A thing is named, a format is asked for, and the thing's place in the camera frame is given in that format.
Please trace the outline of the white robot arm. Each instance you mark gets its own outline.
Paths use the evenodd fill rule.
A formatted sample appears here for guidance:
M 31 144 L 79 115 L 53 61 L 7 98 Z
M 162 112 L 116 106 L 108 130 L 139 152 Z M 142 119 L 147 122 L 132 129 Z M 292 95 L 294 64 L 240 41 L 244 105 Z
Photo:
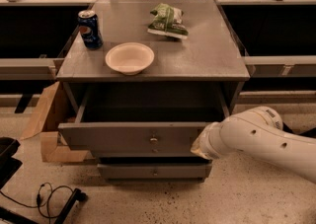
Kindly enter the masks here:
M 316 140 L 283 130 L 280 115 L 269 107 L 235 113 L 207 125 L 191 152 L 206 160 L 241 152 L 316 183 Z

